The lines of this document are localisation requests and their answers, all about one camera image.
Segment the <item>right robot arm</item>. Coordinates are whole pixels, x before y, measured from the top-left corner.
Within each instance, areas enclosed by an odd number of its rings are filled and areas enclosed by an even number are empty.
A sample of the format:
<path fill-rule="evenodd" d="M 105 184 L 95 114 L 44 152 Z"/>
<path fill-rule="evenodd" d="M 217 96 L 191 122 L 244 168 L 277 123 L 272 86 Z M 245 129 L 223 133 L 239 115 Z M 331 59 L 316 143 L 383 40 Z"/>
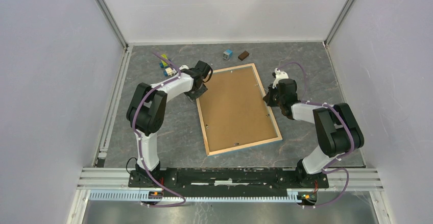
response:
<path fill-rule="evenodd" d="M 315 126 L 318 146 L 296 166 L 295 181 L 301 187 L 310 186 L 316 174 L 364 146 L 364 135 L 347 103 L 301 101 L 296 81 L 288 78 L 269 85 L 263 100 L 269 107 L 278 107 L 286 118 Z"/>

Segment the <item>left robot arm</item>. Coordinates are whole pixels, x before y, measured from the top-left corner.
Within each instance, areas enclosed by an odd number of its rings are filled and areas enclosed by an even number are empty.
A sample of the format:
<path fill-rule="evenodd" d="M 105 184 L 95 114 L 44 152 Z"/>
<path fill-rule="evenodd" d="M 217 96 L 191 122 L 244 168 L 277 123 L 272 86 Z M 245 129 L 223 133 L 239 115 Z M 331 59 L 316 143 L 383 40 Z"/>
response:
<path fill-rule="evenodd" d="M 205 83 L 210 81 L 212 75 L 211 66 L 198 61 L 192 68 L 186 65 L 175 68 L 175 75 L 160 83 L 137 85 L 126 118 L 137 142 L 136 170 L 148 187 L 160 182 L 157 135 L 163 125 L 168 102 L 181 94 L 193 102 L 207 91 Z"/>

